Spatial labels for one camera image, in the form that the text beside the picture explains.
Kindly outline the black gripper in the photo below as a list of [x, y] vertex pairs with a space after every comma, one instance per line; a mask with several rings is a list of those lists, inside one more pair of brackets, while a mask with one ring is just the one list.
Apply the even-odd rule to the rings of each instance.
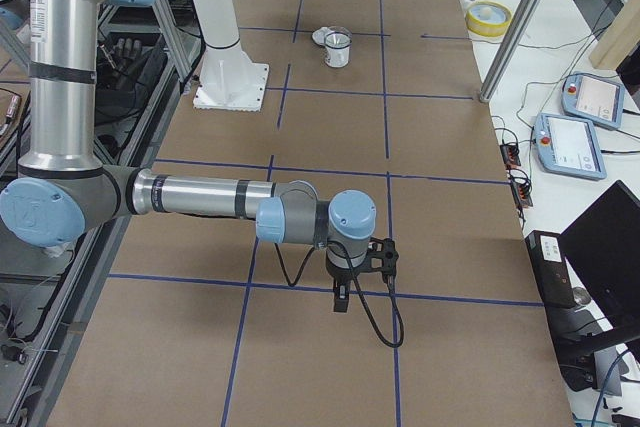
[[340, 267], [328, 261], [327, 272], [333, 279], [333, 311], [346, 313], [349, 307], [349, 291], [356, 271], [354, 268]]

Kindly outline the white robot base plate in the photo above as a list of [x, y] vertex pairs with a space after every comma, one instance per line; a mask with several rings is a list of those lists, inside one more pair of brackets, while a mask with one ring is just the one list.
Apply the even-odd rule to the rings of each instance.
[[258, 112], [269, 77], [269, 65], [249, 61], [239, 68], [228, 63], [203, 62], [193, 106], [201, 110]]

